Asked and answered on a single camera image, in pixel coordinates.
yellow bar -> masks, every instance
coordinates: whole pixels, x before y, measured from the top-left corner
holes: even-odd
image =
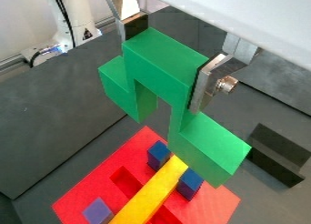
[[[177,188],[179,178],[187,169],[189,167],[182,160],[173,156],[129,204],[118,212],[110,224],[146,223]]]

red block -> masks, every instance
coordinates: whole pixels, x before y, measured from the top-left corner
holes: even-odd
[[[62,223],[88,224],[83,210],[98,197],[105,200],[111,211],[118,213],[155,174],[147,165],[147,149],[158,140],[166,143],[165,139],[145,127],[54,203],[52,208]],[[187,201],[179,192],[174,191],[150,223],[225,224],[238,203],[239,197],[225,186],[215,189],[205,182],[193,201]]]

blue cube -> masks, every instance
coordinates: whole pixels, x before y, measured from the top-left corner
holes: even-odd
[[[159,171],[166,162],[170,160],[170,150],[162,141],[157,141],[147,153],[149,165],[155,171]]]
[[[189,168],[185,171],[177,189],[187,200],[193,200],[203,181],[203,178],[195,173],[193,169]]]
[[[114,218],[114,213],[101,198],[84,209],[83,215],[90,224],[107,224]]]

metal bracket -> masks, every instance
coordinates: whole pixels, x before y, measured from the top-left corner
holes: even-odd
[[[218,53],[198,69],[189,104],[194,114],[207,106],[221,91],[229,95],[235,90],[238,80],[230,75],[246,67],[259,54],[258,46],[233,34],[227,34],[223,51],[226,53]]]
[[[149,15],[141,12],[138,0],[106,0],[113,10],[122,42],[149,28]]]

green block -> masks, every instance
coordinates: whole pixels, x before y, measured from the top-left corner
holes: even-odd
[[[154,28],[123,43],[125,57],[101,67],[107,96],[142,122],[161,97],[171,105],[169,147],[218,188],[234,175],[250,146],[187,104],[197,69],[207,58]]]

